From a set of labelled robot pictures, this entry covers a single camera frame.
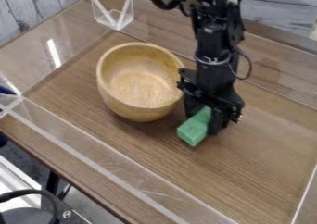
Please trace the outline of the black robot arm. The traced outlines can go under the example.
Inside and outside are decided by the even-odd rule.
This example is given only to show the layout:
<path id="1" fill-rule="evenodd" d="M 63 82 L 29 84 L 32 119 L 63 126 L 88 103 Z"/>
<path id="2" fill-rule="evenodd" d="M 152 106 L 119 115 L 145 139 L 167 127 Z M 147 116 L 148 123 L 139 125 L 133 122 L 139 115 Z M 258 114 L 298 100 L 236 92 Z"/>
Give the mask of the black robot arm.
<path id="1" fill-rule="evenodd" d="M 207 134 L 215 135 L 242 115 L 244 102 L 234 90 L 243 40 L 240 0 L 151 0 L 163 10 L 178 9 L 191 18 L 196 41 L 195 68 L 182 68 L 178 89 L 186 116 L 210 108 Z"/>

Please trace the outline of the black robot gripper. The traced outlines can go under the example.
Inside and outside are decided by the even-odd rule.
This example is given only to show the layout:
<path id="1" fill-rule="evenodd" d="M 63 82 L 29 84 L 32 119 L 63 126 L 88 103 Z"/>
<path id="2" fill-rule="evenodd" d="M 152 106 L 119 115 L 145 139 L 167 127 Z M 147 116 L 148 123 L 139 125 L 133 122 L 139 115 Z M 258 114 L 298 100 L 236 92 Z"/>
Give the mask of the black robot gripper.
<path id="1" fill-rule="evenodd" d="M 230 121 L 238 122 L 244 102 L 235 92 L 239 55 L 232 53 L 223 61 L 196 59 L 196 68 L 182 68 L 176 88 L 183 92 L 186 117 L 207 106 L 210 108 L 208 134 L 216 135 Z"/>

